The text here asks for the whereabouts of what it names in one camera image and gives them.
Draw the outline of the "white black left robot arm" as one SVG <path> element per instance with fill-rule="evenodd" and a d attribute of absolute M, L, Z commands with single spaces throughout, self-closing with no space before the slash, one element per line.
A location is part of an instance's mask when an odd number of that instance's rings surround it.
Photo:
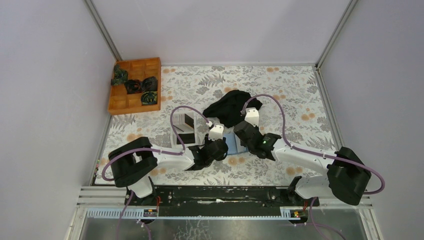
<path fill-rule="evenodd" d="M 109 162 L 102 171 L 105 181 L 113 181 L 117 188 L 126 188 L 144 206 L 155 200 L 154 184 L 149 174 L 155 168 L 199 171 L 214 161 L 226 158 L 229 147 L 226 139 L 209 140 L 189 146 L 185 150 L 161 148 L 139 137 L 108 154 Z"/>

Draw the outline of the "black card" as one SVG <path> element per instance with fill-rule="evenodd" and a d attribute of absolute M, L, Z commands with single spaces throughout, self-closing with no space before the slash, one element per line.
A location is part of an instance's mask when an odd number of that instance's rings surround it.
<path fill-rule="evenodd" d="M 181 133 L 178 134 L 178 137 L 176 139 L 176 143 L 178 145 L 182 144 L 195 144 L 196 143 L 196 136 L 194 133 Z"/>

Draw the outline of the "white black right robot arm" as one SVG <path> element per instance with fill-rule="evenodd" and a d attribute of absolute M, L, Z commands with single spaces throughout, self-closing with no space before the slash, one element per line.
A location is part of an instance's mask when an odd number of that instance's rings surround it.
<path fill-rule="evenodd" d="M 288 162 L 318 173 L 292 180 L 286 193 L 291 205 L 299 206 L 305 200 L 320 197 L 335 197 L 348 205 L 359 205 L 372 173 L 361 167 L 361 160 L 351 149 L 342 147 L 332 153 L 288 145 L 280 135 L 261 134 L 257 126 L 246 121 L 237 124 L 233 131 L 242 146 L 260 159 Z"/>

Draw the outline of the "blue leather card holder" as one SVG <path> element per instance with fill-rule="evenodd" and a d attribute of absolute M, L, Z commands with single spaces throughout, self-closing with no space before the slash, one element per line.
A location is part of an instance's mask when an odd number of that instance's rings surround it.
<path fill-rule="evenodd" d="M 233 132 L 225 133 L 223 137 L 225 138 L 225 142 L 228 146 L 228 155 L 238 155 L 248 152 L 248 149 L 241 145 L 241 140 Z"/>

